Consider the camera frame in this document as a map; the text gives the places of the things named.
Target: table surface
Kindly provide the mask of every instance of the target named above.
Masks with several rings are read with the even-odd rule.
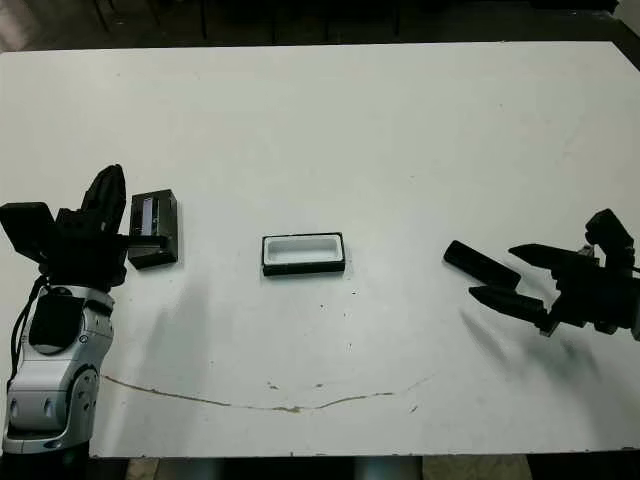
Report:
[[[462,240],[549,303],[507,248],[579,248],[606,207],[640,238],[640,73],[613,45],[3,54],[0,92],[0,202],[77,208],[114,162],[179,201],[180,262],[112,291],[93,454],[640,447],[628,331],[543,338],[441,260]],[[323,231],[344,275],[262,276],[263,235]],[[0,265],[6,378],[36,268],[5,236]]]

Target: black box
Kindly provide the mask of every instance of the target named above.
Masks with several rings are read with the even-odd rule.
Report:
[[[171,190],[131,197],[129,235],[167,238],[165,248],[129,247],[129,261],[137,269],[178,261],[178,204]]]

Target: crack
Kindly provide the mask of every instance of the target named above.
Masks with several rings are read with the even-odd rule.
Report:
[[[104,378],[105,380],[111,382],[111,383],[115,383],[116,385],[120,385],[121,387],[130,388],[130,389],[136,390],[138,392],[150,393],[152,395],[158,395],[160,397],[176,398],[176,399],[179,399],[179,400],[189,400],[191,402],[205,403],[207,405],[215,405],[217,407],[238,408],[238,409],[244,409],[244,410],[285,412],[285,413],[302,413],[303,411],[322,410],[324,408],[332,407],[332,406],[338,405],[340,403],[354,402],[354,401],[357,401],[357,400],[366,400],[368,398],[375,398],[375,397],[389,397],[389,396],[394,396],[394,395],[400,395],[400,394],[406,393],[406,392],[408,392],[410,390],[413,390],[414,388],[422,385],[424,382],[426,382],[427,380],[430,380],[433,377],[433,375],[429,375],[427,377],[424,377],[424,378],[418,380],[417,382],[409,385],[407,388],[405,388],[403,390],[399,390],[397,392],[376,392],[376,393],[370,393],[368,395],[353,395],[353,396],[350,396],[350,397],[339,398],[338,400],[333,400],[331,402],[327,402],[327,403],[323,403],[321,405],[315,405],[315,406],[313,406],[313,405],[312,406],[294,405],[293,407],[285,407],[285,406],[259,407],[259,406],[256,406],[256,405],[242,405],[242,404],[221,402],[221,401],[218,401],[218,400],[211,400],[209,398],[194,397],[194,396],[191,396],[191,395],[182,395],[182,394],[179,394],[179,393],[163,392],[162,390],[158,390],[158,389],[155,389],[155,388],[141,387],[139,385],[133,385],[131,383],[123,382],[122,380],[118,380],[117,378],[113,378],[113,377],[111,377],[109,375],[100,375],[100,376],[102,378]]]

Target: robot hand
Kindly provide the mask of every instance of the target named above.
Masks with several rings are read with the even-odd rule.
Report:
[[[100,366],[113,339],[108,292],[124,282],[130,245],[166,242],[118,235],[125,203],[122,168],[113,165],[98,174],[79,210],[60,209],[55,221],[44,203],[0,207],[15,250],[41,273],[13,330],[7,383],[3,465],[22,478],[52,468],[70,478],[88,454]]]

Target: cable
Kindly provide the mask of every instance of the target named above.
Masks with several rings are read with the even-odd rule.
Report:
[[[29,293],[27,304],[24,306],[20,315],[18,315],[18,318],[16,319],[16,323],[13,325],[13,331],[11,332],[11,377],[9,378],[7,385],[11,383],[16,376],[16,373],[18,373],[18,361],[20,360],[20,350],[22,349],[22,342],[20,339],[22,338],[24,327],[27,324],[27,319],[29,318],[31,305],[38,297],[40,289],[47,285],[47,282],[47,277],[45,275],[40,275],[36,281],[33,282],[33,287],[31,288],[31,293]]]

